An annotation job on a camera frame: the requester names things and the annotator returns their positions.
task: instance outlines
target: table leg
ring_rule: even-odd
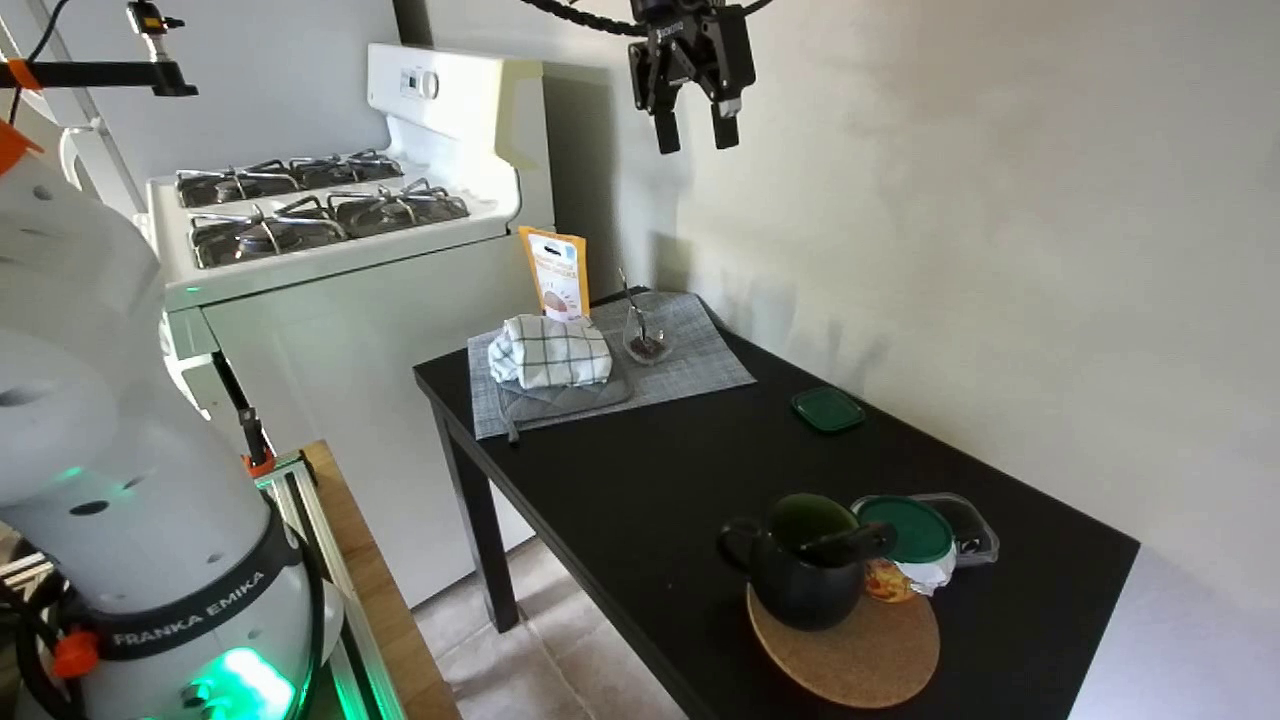
[[[502,533],[494,527],[487,474],[453,438],[453,431],[440,421],[440,407],[430,407],[430,413],[435,413],[435,431],[440,431],[440,449],[442,449],[442,462],[447,462],[453,486],[466,508],[474,569],[481,569],[481,580],[487,586],[492,624],[494,624],[494,631],[508,631],[508,628],[519,624],[519,607],[514,607],[514,591],[510,591]]]

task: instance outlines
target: white robot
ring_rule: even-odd
[[[143,234],[0,124],[0,519],[70,586],[23,631],[19,717],[296,717],[339,591],[172,388],[157,328]]]

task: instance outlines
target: white door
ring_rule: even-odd
[[[328,438],[408,604],[466,577],[472,541],[412,365],[533,306],[514,239],[482,239],[208,306],[280,450]],[[529,525],[501,498],[508,546]]]

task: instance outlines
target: black table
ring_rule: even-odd
[[[821,380],[722,333],[756,384],[522,431],[472,435],[466,352],[416,365],[501,628],[519,619],[487,480],[522,512],[686,717],[1066,717],[1134,557],[1117,527],[867,407],[844,435],[786,400]],[[998,533],[998,565],[933,596],[941,671],[890,711],[791,685],[751,635],[715,527],[782,491],[958,491]]]

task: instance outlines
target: gray mat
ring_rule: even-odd
[[[634,337],[632,305],[649,311],[651,328],[667,337],[667,355],[634,365],[624,349]],[[567,423],[578,415],[626,413],[643,405],[667,405],[681,395],[718,392],[756,384],[751,370],[732,355],[715,333],[707,306],[684,292],[639,292],[634,298],[598,305],[593,322],[605,333],[612,352],[612,380],[598,388],[538,388],[519,392],[487,375],[487,340],[466,340],[472,368],[472,415],[474,435],[519,435],[529,429]]]

